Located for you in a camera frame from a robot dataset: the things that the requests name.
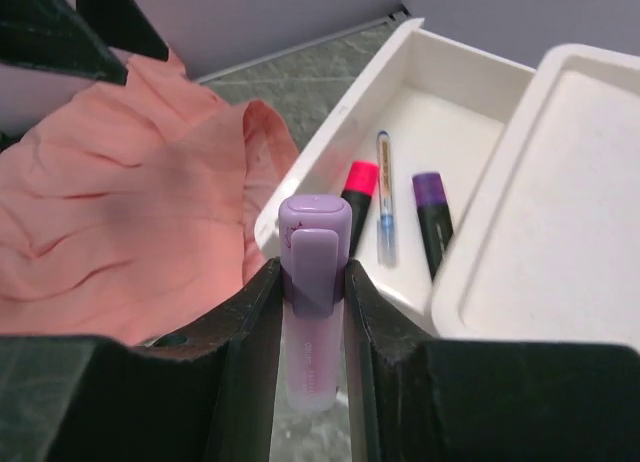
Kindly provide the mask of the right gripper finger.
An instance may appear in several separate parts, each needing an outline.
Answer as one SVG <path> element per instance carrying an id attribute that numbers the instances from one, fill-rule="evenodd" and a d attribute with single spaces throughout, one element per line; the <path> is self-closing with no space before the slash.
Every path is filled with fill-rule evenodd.
<path id="1" fill-rule="evenodd" d="M 99 336 L 1 340 L 5 461 L 265 461 L 281 267 L 150 346 Z"/>
<path id="2" fill-rule="evenodd" d="M 639 356 L 581 343 L 435 339 L 345 272 L 356 461 L 635 461 Z"/>

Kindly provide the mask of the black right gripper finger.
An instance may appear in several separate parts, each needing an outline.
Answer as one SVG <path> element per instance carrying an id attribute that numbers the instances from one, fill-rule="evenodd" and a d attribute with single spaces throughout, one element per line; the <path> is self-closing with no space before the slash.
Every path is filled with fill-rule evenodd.
<path id="1" fill-rule="evenodd" d="M 168 60 L 169 48 L 135 0 L 76 0 L 76 11 L 107 46 Z"/>
<path id="2" fill-rule="evenodd" d="M 1 0 L 1 63 L 116 85 L 128 75 L 67 0 Z"/>

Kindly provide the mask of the blue long nib marker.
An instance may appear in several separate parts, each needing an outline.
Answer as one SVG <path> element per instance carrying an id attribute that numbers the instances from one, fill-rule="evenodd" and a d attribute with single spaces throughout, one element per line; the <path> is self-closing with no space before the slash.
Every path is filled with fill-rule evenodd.
<path id="1" fill-rule="evenodd" d="M 396 231 L 392 185 L 391 139 L 386 131 L 376 138 L 378 174 L 378 261 L 393 268 L 397 264 Z"/>

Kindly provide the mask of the purple black highlighter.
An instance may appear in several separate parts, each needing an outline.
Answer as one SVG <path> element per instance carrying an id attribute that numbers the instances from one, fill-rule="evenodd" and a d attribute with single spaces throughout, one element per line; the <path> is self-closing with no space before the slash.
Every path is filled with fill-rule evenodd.
<path id="1" fill-rule="evenodd" d="M 448 201 L 437 172 L 416 174 L 412 184 L 426 260 L 434 280 L 454 235 Z"/>

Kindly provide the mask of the pink pen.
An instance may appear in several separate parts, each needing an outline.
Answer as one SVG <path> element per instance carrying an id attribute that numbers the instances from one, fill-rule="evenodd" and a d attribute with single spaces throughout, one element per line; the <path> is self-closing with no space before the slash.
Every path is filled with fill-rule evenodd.
<path id="1" fill-rule="evenodd" d="M 351 221 L 334 195 L 294 195 L 279 208 L 287 397 L 302 413 L 336 398 Z"/>

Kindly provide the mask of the pink black highlighter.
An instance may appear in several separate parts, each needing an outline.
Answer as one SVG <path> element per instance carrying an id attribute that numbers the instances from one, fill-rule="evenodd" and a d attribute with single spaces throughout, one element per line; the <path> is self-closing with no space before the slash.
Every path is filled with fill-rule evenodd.
<path id="1" fill-rule="evenodd" d="M 352 210 L 349 255 L 355 257 L 371 200 L 378 181 L 379 168 L 367 161 L 354 161 L 347 175 L 341 197 Z"/>

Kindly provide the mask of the white drawer organizer box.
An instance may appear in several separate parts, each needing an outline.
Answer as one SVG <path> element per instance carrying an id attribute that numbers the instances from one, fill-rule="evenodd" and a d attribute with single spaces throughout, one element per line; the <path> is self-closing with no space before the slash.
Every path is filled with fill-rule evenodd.
<path id="1" fill-rule="evenodd" d="M 639 60 L 541 61 L 431 293 L 453 339 L 639 344 Z"/>

